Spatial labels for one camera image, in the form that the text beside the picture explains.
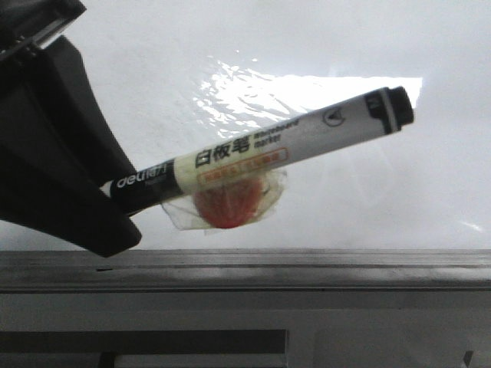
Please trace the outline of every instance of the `black marker cap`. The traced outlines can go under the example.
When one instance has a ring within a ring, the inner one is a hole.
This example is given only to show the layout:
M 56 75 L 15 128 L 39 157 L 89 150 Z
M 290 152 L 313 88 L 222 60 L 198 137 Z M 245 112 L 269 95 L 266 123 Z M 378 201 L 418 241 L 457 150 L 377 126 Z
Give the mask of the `black marker cap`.
M 394 110 L 399 130 L 403 125 L 414 121 L 414 112 L 404 87 L 393 88 L 388 91 L 389 100 Z

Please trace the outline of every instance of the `whiteboard marker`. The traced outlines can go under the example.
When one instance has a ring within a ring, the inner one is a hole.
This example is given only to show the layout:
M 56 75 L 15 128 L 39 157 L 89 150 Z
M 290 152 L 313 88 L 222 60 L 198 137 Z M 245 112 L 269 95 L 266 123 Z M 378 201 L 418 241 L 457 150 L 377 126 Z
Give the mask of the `whiteboard marker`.
M 388 87 L 178 156 L 101 190 L 127 214 L 379 136 L 414 120 L 405 89 Z

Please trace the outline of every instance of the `plastic wrapper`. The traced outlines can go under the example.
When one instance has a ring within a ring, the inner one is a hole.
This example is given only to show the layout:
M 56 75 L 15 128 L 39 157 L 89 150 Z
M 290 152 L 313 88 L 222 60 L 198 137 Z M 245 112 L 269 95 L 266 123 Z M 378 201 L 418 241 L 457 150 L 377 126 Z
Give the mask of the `plastic wrapper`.
M 272 170 L 162 203 L 179 230 L 235 228 L 270 214 L 285 189 L 286 171 Z

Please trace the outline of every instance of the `metal ledge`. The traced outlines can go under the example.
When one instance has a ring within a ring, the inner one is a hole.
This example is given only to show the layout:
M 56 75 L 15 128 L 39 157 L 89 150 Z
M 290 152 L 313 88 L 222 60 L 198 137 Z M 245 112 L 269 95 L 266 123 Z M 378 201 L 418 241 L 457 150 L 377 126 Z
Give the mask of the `metal ledge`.
M 189 289 L 491 289 L 491 251 L 2 252 L 0 292 Z

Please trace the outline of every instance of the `whiteboard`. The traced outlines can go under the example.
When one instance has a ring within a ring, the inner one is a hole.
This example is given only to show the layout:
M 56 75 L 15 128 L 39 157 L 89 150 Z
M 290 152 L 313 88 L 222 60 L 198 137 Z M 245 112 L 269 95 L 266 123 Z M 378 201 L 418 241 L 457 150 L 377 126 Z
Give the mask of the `whiteboard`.
M 136 249 L 488 248 L 488 2 L 95 1 L 65 35 L 137 169 L 379 87 L 401 133 L 286 168 L 262 221 L 180 231 L 155 206 Z M 2 250 L 74 250 L 0 223 Z

